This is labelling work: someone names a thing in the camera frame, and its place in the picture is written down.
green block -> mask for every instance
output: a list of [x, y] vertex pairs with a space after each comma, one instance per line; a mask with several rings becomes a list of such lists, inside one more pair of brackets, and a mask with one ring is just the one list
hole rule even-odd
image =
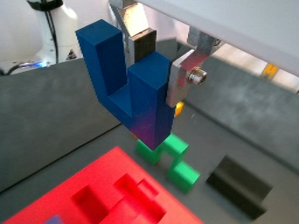
[[136, 141], [136, 152], [152, 165], [159, 162], [163, 154], [163, 152], [157, 148], [155, 150], [151, 150], [141, 142], [141, 140]]
[[188, 146], [189, 145], [175, 134], [171, 134], [157, 148], [161, 148], [161, 150], [165, 151], [173, 159], [176, 159], [183, 157]]
[[185, 193], [192, 189], [199, 176], [200, 174], [183, 161], [167, 172], [167, 178]]

gray table surface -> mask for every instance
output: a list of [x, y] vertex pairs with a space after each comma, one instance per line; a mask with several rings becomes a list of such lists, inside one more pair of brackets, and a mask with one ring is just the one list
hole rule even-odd
[[297, 223], [299, 178], [292, 171], [189, 107], [184, 108], [181, 115], [175, 119], [172, 132], [189, 143], [184, 160], [200, 172], [200, 179], [188, 194], [180, 192], [165, 179], [169, 157], [163, 156], [159, 164], [151, 166], [136, 155], [136, 140], [121, 125], [0, 194], [0, 221], [20, 211], [119, 145], [204, 223], [251, 223], [251, 219], [205, 184], [207, 177], [224, 155], [235, 158], [273, 186], [263, 201], [267, 212], [252, 223]]
[[83, 59], [0, 77], [0, 192], [119, 125]]
[[187, 102], [299, 173], [299, 96], [217, 59], [203, 69]]

screw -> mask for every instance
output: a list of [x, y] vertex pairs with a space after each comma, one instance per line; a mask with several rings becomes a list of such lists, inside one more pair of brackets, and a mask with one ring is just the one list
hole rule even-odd
[[207, 73], [200, 70], [199, 67], [195, 67], [188, 73], [188, 82], [200, 86], [207, 80]]

